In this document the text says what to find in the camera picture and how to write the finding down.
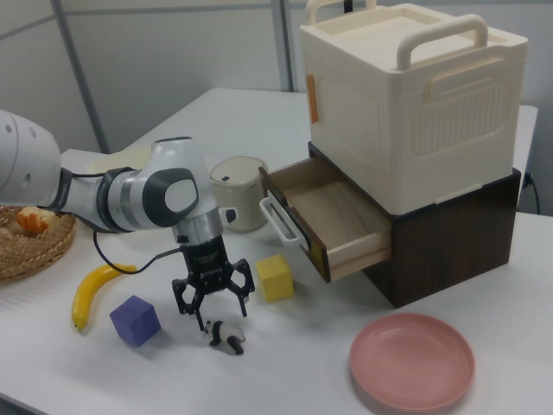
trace wooden box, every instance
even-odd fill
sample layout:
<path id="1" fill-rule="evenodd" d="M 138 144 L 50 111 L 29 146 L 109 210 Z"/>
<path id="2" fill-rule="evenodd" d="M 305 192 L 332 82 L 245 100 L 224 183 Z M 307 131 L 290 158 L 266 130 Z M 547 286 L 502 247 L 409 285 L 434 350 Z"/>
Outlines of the wooden box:
<path id="1" fill-rule="evenodd" d="M 395 307 L 509 261 L 520 173 L 407 214 L 387 213 L 312 143 L 308 160 L 267 173 L 327 282 L 363 271 Z"/>

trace purple cube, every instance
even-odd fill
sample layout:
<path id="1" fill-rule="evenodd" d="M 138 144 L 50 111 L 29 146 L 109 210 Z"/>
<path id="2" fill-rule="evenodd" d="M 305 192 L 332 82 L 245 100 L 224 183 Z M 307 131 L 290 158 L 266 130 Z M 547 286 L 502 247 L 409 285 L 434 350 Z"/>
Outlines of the purple cube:
<path id="1" fill-rule="evenodd" d="M 110 317 L 119 337 L 133 346 L 142 345 L 162 327 L 154 306 L 137 296 L 122 303 Z"/>

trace woven basket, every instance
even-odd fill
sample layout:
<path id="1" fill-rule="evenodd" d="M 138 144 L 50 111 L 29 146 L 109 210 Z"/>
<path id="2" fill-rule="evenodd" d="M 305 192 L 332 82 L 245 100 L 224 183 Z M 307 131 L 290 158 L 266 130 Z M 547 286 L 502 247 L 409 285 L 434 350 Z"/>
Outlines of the woven basket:
<path id="1" fill-rule="evenodd" d="M 43 234 L 17 223 L 21 207 L 0 207 L 0 284 L 29 277 L 63 257 L 75 235 L 76 220 L 63 214 Z"/>

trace drawer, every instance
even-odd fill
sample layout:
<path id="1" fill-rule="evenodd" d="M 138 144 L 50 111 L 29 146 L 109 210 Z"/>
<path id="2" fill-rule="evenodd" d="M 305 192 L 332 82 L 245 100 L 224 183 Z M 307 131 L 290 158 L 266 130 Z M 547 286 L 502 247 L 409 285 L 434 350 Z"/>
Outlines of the drawer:
<path id="1" fill-rule="evenodd" d="M 391 257 L 390 221 L 323 159 L 271 173 L 261 168 L 260 174 L 268 196 L 261 204 L 265 215 L 274 227 L 284 224 L 294 234 L 286 239 L 277 229 L 286 245 L 302 246 L 325 281 Z"/>

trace banana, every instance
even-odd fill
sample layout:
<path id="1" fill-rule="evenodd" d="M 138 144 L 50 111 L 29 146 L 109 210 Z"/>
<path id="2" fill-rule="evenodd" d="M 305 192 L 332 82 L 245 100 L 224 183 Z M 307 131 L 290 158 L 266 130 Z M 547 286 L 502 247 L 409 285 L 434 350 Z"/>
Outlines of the banana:
<path id="1" fill-rule="evenodd" d="M 134 265 L 115 264 L 125 271 L 136 271 Z M 102 285 L 121 275 L 108 264 L 102 265 L 90 272 L 81 282 L 73 299 L 73 323 L 78 331 L 82 331 L 88 323 L 92 300 Z"/>

